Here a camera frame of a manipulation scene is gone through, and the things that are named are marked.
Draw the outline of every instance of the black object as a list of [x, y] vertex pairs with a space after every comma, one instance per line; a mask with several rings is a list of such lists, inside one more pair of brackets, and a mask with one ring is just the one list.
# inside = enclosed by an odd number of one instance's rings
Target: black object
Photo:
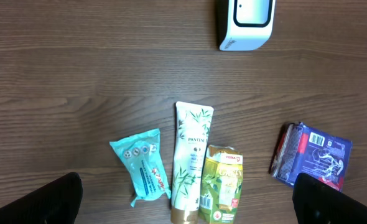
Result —
[[0, 208], [0, 224], [72, 224], [82, 196], [80, 176], [71, 172]]
[[293, 203], [299, 224], [366, 224], [367, 207], [308, 174], [298, 175]]

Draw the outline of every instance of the white device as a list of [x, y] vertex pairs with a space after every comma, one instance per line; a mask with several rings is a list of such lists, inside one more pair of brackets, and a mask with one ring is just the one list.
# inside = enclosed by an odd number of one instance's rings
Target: white device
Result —
[[255, 50], [271, 36], [276, 0], [218, 0], [220, 50]]

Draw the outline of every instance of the wood grain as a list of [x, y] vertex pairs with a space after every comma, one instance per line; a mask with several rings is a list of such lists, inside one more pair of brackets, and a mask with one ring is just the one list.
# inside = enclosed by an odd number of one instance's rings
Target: wood grain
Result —
[[367, 1], [281, 0], [254, 52], [216, 48], [213, 0], [0, 1], [0, 207], [75, 171], [76, 223], [170, 223], [129, 202], [108, 145], [161, 130], [171, 180], [176, 101], [215, 108], [209, 143], [244, 154], [235, 223], [295, 223], [267, 169], [281, 125], [351, 139], [343, 192], [367, 206]]

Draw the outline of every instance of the barcode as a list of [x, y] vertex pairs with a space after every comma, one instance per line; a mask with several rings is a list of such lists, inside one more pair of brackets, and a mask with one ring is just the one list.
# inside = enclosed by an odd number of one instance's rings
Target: barcode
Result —
[[212, 198], [200, 196], [200, 206], [211, 210]]
[[323, 143], [325, 143], [325, 137], [311, 132], [309, 136], [309, 142], [312, 142], [318, 146], [323, 146]]

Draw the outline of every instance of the blue snack package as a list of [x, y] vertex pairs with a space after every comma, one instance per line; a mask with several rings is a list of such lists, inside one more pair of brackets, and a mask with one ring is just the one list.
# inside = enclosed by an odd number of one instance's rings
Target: blue snack package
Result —
[[171, 190], [160, 156], [160, 130], [153, 129], [135, 134], [116, 142], [110, 142], [116, 155], [126, 166], [135, 188], [136, 198], [156, 200], [166, 193], [171, 198]]
[[271, 168], [277, 180], [293, 187], [300, 173], [342, 191], [352, 142], [304, 123], [290, 124], [283, 134]]

